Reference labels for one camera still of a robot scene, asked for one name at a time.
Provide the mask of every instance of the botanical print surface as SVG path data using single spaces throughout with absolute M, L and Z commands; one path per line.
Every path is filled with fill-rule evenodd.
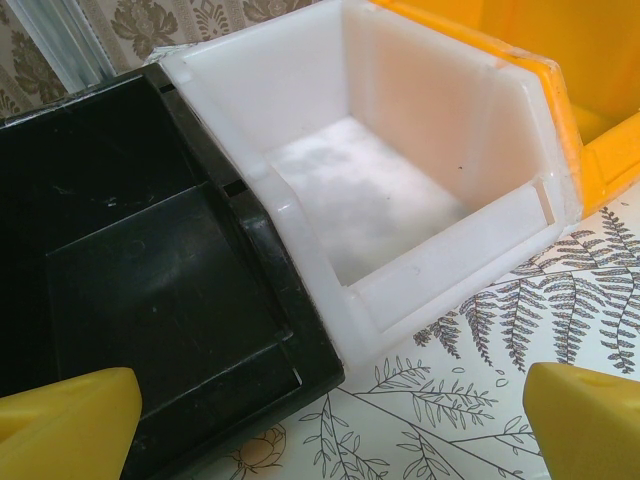
M 280 422 L 286 448 L 269 467 L 236 453 L 191 478 L 548 479 L 525 374 L 546 361 L 640 380 L 639 277 L 635 187 Z
M 265 469 L 282 467 L 278 460 L 286 446 L 287 432 L 280 424 L 252 438 L 229 455 L 238 467 L 231 478 L 242 480 L 247 473 L 259 474 Z

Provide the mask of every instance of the fern leaf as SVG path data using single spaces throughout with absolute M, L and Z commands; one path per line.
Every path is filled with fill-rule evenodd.
M 557 275 L 553 281 L 563 285 L 563 291 L 568 291 L 568 293 L 555 294 L 549 298 L 551 308 L 554 310 L 552 315 L 561 319 L 553 322 L 553 331 L 556 334 L 554 346 L 556 347 L 557 360 L 559 363 L 572 365 L 580 350 L 580 343 L 582 343 L 582 339 L 579 337 L 584 337 L 585 330 L 591 328 L 589 324 L 579 320 L 578 317 L 593 319 L 593 316 L 585 309 L 594 313 L 598 312 L 598 309 L 590 302 L 604 306 L 604 301 L 593 292 L 602 295 L 606 295 L 606 293 L 600 287 L 590 285 L 589 282 L 576 277 L 571 272 Z M 545 291 L 553 291 L 553 286 L 552 283 Z
M 607 255 L 608 253 L 613 252 L 613 249 L 606 247 L 606 248 L 600 248 L 598 250 L 591 250 L 591 256 L 593 258 L 600 258 L 603 257 L 604 255 Z
M 630 230 L 625 227 L 624 222 L 621 222 L 620 218 L 609 210 L 608 207 L 604 207 L 600 212 L 604 231 L 608 235 L 608 237 L 606 237 L 608 247 L 616 251 L 616 253 L 613 253 L 605 259 L 605 264 L 624 267 L 640 266 L 640 259 L 637 256 L 637 244 L 631 243 L 637 241 L 635 240 L 635 236 L 630 233 Z
M 571 234 L 571 238 L 578 240 L 580 238 L 588 237 L 589 235 L 593 235 L 595 232 L 592 230 L 578 230 L 577 232 L 573 232 Z
M 490 310 L 497 307 L 494 302 L 496 298 L 497 295 L 495 293 L 483 290 L 460 306 L 460 313 L 467 319 L 467 323 L 471 328 L 471 336 L 478 352 L 480 352 L 480 357 L 489 366 L 493 366 L 493 362 L 489 358 L 489 340 L 487 337 L 491 331 L 491 325 L 494 323 L 492 319 L 496 316 Z
M 501 318 L 506 321 L 500 322 L 500 325 L 508 327 L 501 333 L 504 335 L 503 341 L 506 349 L 509 351 L 509 357 L 512 363 L 520 370 L 525 372 L 525 355 L 529 343 L 528 335 L 533 334 L 538 324 L 534 320 L 542 319 L 542 316 L 528 307 L 545 310 L 546 307 L 542 303 L 545 298 L 537 293 L 540 286 L 534 284 L 530 280 L 514 280 L 505 287 L 498 290 L 499 293 L 505 295 L 498 299 L 499 308 L 505 311 Z
M 554 258 L 545 260 L 540 264 L 538 264 L 538 261 L 552 248 L 553 248 L 553 245 L 545 248 L 542 252 L 538 253 L 537 255 L 534 255 L 529 260 L 524 262 L 522 265 L 519 265 L 514 270 L 512 270 L 511 274 L 519 277 L 531 277 L 536 275 L 544 275 L 545 273 L 544 269 L 555 264 L 558 260 L 556 257 L 554 257 Z
M 620 225 L 623 224 L 607 209 L 603 209 L 603 212 L 608 217 L 609 228 L 612 230 L 617 228 L 616 231 L 620 233 L 620 230 L 622 230 Z M 622 373 L 629 374 L 634 371 L 633 367 L 635 366 L 631 360 L 634 356 L 634 352 L 631 349 L 635 345 L 629 339 L 636 338 L 636 334 L 640 333 L 640 323 L 636 321 L 640 320 L 640 302 L 634 298 L 640 294 L 640 276 L 636 272 L 631 272 L 628 268 L 612 268 L 604 272 L 592 273 L 596 275 L 596 280 L 602 288 L 608 286 L 616 288 L 618 292 L 622 292 L 616 294 L 620 302 L 607 302 L 607 305 L 614 310 L 603 311 L 609 318 L 601 320 L 601 324 L 605 328 L 600 329 L 600 334 L 607 340 L 601 340 L 600 343 L 613 350 L 607 357 L 614 362 L 613 366 L 621 370 Z
M 538 288 L 545 288 L 547 285 L 573 285 L 572 281 L 567 281 L 566 276 L 563 273 L 553 273 L 551 275 L 547 275 L 542 281 L 538 284 Z
M 558 240 L 556 242 L 556 246 L 560 246 L 560 247 L 574 247 L 578 244 L 577 240 L 574 240 L 573 238 L 569 237 L 565 240 Z
M 455 311 L 448 312 L 445 316 L 440 317 L 427 328 L 419 331 L 413 336 L 416 345 L 426 346 L 433 335 L 440 341 L 447 353 L 452 357 L 460 360 L 460 355 L 456 348 L 460 330 L 457 328 L 458 322 L 454 319 L 458 314 Z
M 589 268 L 596 268 L 593 262 L 574 262 L 574 261 L 563 261 L 562 264 L 566 267 L 574 267 L 580 270 L 586 270 Z
M 573 253 L 573 254 L 576 254 L 579 257 L 589 258 L 589 253 L 585 250 L 584 247 L 582 247 L 582 245 L 580 245 L 579 248 L 559 248 L 558 252 L 560 252 L 560 253 Z
M 586 242 L 583 242 L 582 245 L 584 246 L 584 248 L 589 249 L 589 248 L 595 247 L 596 245 L 600 245 L 603 242 L 604 240 L 602 240 L 601 238 L 594 238 L 592 240 L 587 240 Z

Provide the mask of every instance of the yellow storage bin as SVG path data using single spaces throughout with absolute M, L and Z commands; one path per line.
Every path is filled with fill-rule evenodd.
M 640 176 L 636 0 L 372 1 L 538 74 L 585 217 Z

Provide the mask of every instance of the white storage bin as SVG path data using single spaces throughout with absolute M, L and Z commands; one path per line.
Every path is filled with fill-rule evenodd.
M 268 210 L 348 367 L 580 217 L 538 78 L 366 0 L 162 64 Z

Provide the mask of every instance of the fern leaf print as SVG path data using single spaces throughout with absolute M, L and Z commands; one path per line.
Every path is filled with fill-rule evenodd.
M 604 307 L 610 296 L 598 285 L 573 272 L 549 275 L 540 283 L 540 288 L 551 294 L 551 314 L 557 319 L 553 321 L 557 360 L 573 365 L 581 337 L 591 328 L 587 321 L 595 318 L 598 307 Z
M 556 242 L 558 253 L 562 253 L 558 257 L 558 261 L 567 267 L 577 269 L 598 268 L 601 263 L 598 259 L 609 253 L 609 248 L 596 248 L 603 243 L 602 239 L 584 240 L 586 237 L 594 235 L 591 230 L 578 230 L 569 235 L 569 237 Z
M 604 232 L 608 235 L 606 241 L 609 249 L 614 252 L 607 257 L 607 263 L 622 267 L 640 267 L 640 240 L 635 240 L 635 236 L 625 224 L 607 207 L 602 209 L 602 218 Z
M 385 469 L 388 462 L 364 457 L 358 451 L 361 436 L 334 414 L 329 394 L 321 412 L 310 413 L 299 420 L 318 425 L 317 433 L 307 437 L 303 445 L 312 444 L 317 448 L 313 465 L 322 469 L 322 478 L 333 478 L 338 474 L 337 478 L 344 480 L 382 480 L 389 473 Z
M 545 298 L 537 293 L 539 287 L 531 280 L 521 279 L 507 283 L 498 289 L 498 293 L 503 297 L 498 299 L 500 310 L 505 313 L 500 315 L 505 319 L 500 325 L 507 327 L 502 331 L 506 348 L 509 350 L 509 357 L 513 364 L 518 367 L 522 373 L 525 373 L 524 358 L 527 350 L 526 344 L 529 343 L 527 338 L 533 333 L 533 329 L 538 327 L 534 320 L 541 320 L 542 316 L 535 312 L 534 309 L 546 310 L 542 302 Z
M 553 245 L 545 248 L 542 252 L 534 255 L 522 265 L 519 265 L 517 268 L 513 269 L 511 271 L 511 274 L 517 277 L 535 277 L 538 275 L 544 275 L 544 269 L 550 267 L 558 261 L 558 258 L 555 257 L 540 261 L 552 248 Z
M 614 362 L 613 366 L 629 374 L 635 366 L 631 360 L 635 355 L 631 351 L 635 347 L 632 342 L 640 334 L 640 273 L 628 268 L 592 273 L 611 298 L 607 302 L 609 309 L 603 311 L 608 318 L 601 320 L 600 343 L 612 350 L 607 358 Z
M 491 309 L 495 309 L 498 305 L 495 299 L 498 296 L 491 291 L 482 291 L 475 294 L 460 306 L 460 313 L 467 318 L 469 327 L 471 328 L 471 336 L 476 344 L 480 357 L 489 365 L 493 366 L 489 358 L 489 339 L 488 335 L 493 325 L 495 313 Z
M 427 328 L 420 330 L 413 336 L 416 345 L 424 347 L 429 343 L 432 337 L 437 338 L 447 353 L 452 357 L 460 359 L 456 343 L 460 329 L 455 317 L 458 315 L 455 311 L 450 311 L 446 315 L 440 317 Z

